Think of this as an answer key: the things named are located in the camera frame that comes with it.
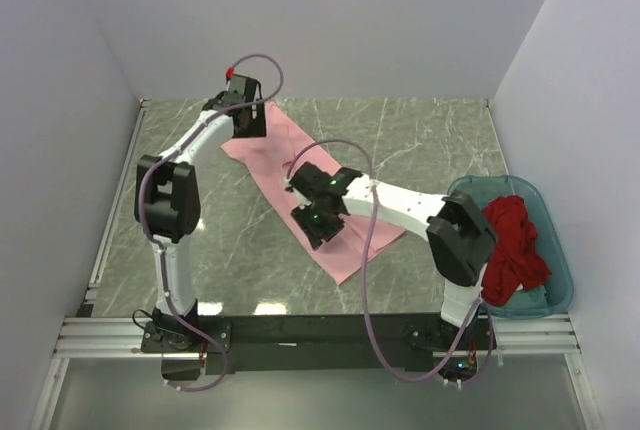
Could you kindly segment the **pink t shirt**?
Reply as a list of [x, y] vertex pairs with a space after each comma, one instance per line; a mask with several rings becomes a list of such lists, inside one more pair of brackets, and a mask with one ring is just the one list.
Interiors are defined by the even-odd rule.
[[266, 135], [260, 138], [232, 139], [222, 149], [243, 163], [254, 182], [293, 235], [338, 284], [343, 283], [361, 267], [369, 220], [365, 217], [347, 217], [345, 227], [320, 249], [311, 248], [308, 238], [291, 217], [297, 203], [292, 193], [284, 189], [286, 172], [294, 157], [314, 140], [274, 103], [268, 103]]

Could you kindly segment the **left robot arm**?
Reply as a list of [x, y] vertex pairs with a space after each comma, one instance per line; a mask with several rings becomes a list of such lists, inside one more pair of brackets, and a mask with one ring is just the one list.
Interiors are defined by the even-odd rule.
[[189, 271], [190, 235], [201, 217], [197, 168], [232, 139], [265, 135], [261, 83], [235, 74], [175, 144], [139, 159], [134, 217], [151, 244], [157, 283], [149, 338], [178, 351], [207, 342], [194, 331], [198, 303]]

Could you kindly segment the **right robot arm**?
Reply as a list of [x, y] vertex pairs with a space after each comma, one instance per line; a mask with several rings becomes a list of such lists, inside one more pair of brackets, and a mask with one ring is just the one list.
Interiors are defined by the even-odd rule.
[[467, 328], [482, 291], [497, 233], [466, 193], [420, 193], [378, 182], [341, 167], [329, 174], [306, 162], [285, 179], [298, 204], [291, 216], [316, 250], [338, 235], [348, 216], [375, 218], [428, 242], [437, 271], [445, 279], [440, 318]]

